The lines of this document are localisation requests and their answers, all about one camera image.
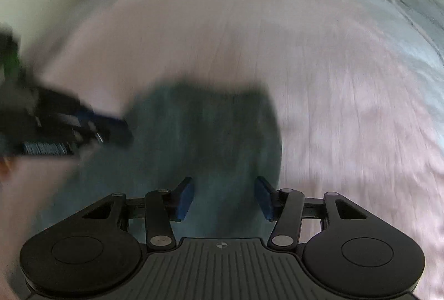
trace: bed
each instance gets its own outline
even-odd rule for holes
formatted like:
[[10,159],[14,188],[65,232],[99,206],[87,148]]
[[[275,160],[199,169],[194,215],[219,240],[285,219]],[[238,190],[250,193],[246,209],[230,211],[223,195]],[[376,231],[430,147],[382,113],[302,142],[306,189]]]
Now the bed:
[[[113,115],[161,80],[266,88],[282,142],[279,187],[309,197],[337,191],[415,239],[426,255],[415,294],[437,300],[444,298],[443,56],[442,0],[90,0],[25,59],[45,84]],[[64,186],[56,179],[72,164],[22,164],[13,190],[1,194],[3,209],[28,196],[29,208],[41,210],[23,215],[40,231],[112,189],[136,194],[142,182],[159,185],[143,178],[143,157],[132,164],[121,152],[107,156]],[[223,194],[213,198],[226,206]],[[314,233],[309,225],[303,236]],[[202,235],[193,226],[180,233]]]

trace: silver bolt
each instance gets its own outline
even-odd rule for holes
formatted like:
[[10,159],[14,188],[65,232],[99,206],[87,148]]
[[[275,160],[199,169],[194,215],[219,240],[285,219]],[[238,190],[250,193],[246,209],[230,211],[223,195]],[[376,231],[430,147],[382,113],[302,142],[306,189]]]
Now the silver bolt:
[[157,235],[151,238],[150,243],[154,246],[167,246],[172,243],[172,240],[169,236]]
[[278,235],[273,237],[271,242],[276,246],[290,246],[294,242],[294,240],[287,235]]

